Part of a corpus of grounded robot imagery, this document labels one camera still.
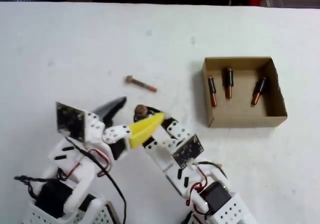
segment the black wire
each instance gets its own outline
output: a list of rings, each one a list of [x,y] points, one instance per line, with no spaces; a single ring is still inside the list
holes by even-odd
[[[34,193],[34,189],[31,185],[31,182],[45,183],[47,181],[57,180],[56,178],[31,178],[31,177],[27,177],[25,175],[16,176],[13,179],[18,180],[18,181],[22,182],[23,184],[27,185],[28,186],[28,193],[29,193],[30,197],[32,197],[35,200],[38,199],[38,197]]]
[[[202,161],[202,162],[197,162],[197,164],[203,164],[203,165],[212,165],[215,166],[216,168],[218,168],[220,170],[220,172],[222,172],[222,174],[225,176],[225,178],[227,178],[225,172],[222,170],[221,167],[219,167],[217,164],[209,162],[209,161]]]
[[[118,191],[118,193],[124,203],[123,224],[125,224],[126,219],[127,219],[127,202],[126,202],[126,199],[125,199],[124,195],[122,194],[120,188],[118,187],[118,185],[114,181],[114,179],[110,176],[110,174],[105,170],[105,168],[96,160],[96,158],[91,153],[86,152],[85,150],[81,149],[80,147],[78,147],[73,141],[71,141],[67,137],[65,139],[68,142],[70,142],[80,153],[82,153],[84,156],[88,157],[91,161],[93,161],[103,171],[103,173],[109,178],[109,180],[112,182],[112,184],[114,185],[115,189]]]

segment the white table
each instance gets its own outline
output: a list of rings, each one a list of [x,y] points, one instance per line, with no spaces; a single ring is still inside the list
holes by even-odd
[[[0,17],[0,223],[19,223],[30,200],[13,176],[39,176],[61,138],[55,101],[91,110],[119,96],[128,102],[116,124],[131,123],[143,103],[194,129],[260,224],[319,222],[320,10],[1,3]],[[207,128],[200,70],[208,56],[271,56],[287,121]],[[158,92],[125,85],[129,74]],[[142,148],[111,174],[127,199],[128,224],[177,224],[188,212]],[[110,182],[95,187],[122,219]]]

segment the brown box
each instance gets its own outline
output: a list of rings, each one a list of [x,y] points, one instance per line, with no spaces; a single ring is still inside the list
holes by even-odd
[[[223,69],[233,69],[232,99],[226,99]],[[206,58],[203,69],[204,98],[207,121],[211,128],[275,127],[287,119],[278,74],[270,57]],[[214,78],[217,107],[211,107],[208,78]],[[268,78],[268,89],[252,106],[253,91],[258,79]]]

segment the screw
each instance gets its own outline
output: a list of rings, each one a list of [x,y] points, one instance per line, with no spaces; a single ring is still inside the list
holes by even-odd
[[[234,72],[231,68],[226,68],[224,70],[224,78],[225,97],[231,99],[232,87],[234,86]]]
[[[146,83],[143,83],[143,82],[141,82],[141,81],[139,81],[139,80],[136,80],[136,79],[134,79],[132,76],[127,76],[126,77],[126,79],[125,79],[125,81],[127,82],[127,83],[134,83],[135,85],[138,85],[138,86],[140,86],[140,87],[142,87],[142,88],[145,88],[145,89],[147,89],[147,90],[150,90],[150,91],[152,91],[152,92],[156,92],[157,91],[157,89],[155,88],[155,87],[152,87],[152,86],[150,86],[150,85],[147,85]]]
[[[262,77],[258,80],[258,82],[255,84],[255,88],[254,88],[254,91],[253,91],[253,98],[252,98],[252,102],[251,104],[252,105],[256,105],[258,103],[258,100],[261,96],[261,94],[264,92],[265,90],[265,86],[267,84],[267,79],[266,77]]]
[[[215,93],[217,91],[216,91],[214,79],[211,76],[208,78],[208,84],[209,84],[209,90],[210,90],[211,106],[216,107],[217,102],[216,102],[216,94]]]
[[[142,104],[139,104],[135,107],[134,114],[141,119],[146,118],[148,117],[148,108]]]

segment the red wire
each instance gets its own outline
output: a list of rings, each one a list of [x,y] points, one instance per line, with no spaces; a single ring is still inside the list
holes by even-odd
[[[201,192],[207,185],[208,185],[208,179],[207,176],[205,175],[205,173],[202,171],[202,169],[197,165],[196,166],[199,170],[199,172],[203,175],[204,179],[205,179],[205,184],[202,185],[201,182],[195,182],[190,189],[190,194],[189,194],[189,198],[186,200],[185,204],[187,206],[190,206],[190,202],[191,202],[191,193],[193,191],[193,189],[195,189],[197,192]]]
[[[92,151],[95,151],[103,160],[105,160],[105,162],[106,162],[106,167],[105,167],[105,169],[107,169],[107,167],[109,166],[109,159],[108,159],[108,157],[102,152],[102,151],[100,151],[99,149],[96,149],[96,148],[93,148],[93,149],[90,149],[90,150],[88,150],[88,152],[92,152]],[[82,160],[82,158],[79,160],[79,162],[70,170],[70,172],[66,175],[66,177],[65,177],[65,179],[68,179],[70,176],[71,176],[71,174],[75,171],[75,169],[78,167],[78,166],[80,166],[80,161]],[[104,173],[103,173],[103,171],[100,171],[100,172],[98,172],[98,174],[97,174],[97,176],[100,178],[100,177],[102,177],[103,175],[105,175]]]
[[[102,151],[100,151],[99,149],[96,149],[96,148],[93,148],[93,149],[90,149],[88,152],[91,152],[91,151],[95,151],[103,160],[105,160],[105,162],[106,162],[106,167],[105,167],[105,169],[107,169],[107,167],[109,166],[109,159],[108,159],[108,157],[102,152]],[[100,171],[100,172],[98,172],[98,174],[97,174],[97,176],[98,176],[98,178],[100,178],[100,177],[102,177],[102,176],[104,176],[105,174],[104,174],[104,172],[103,171]]]

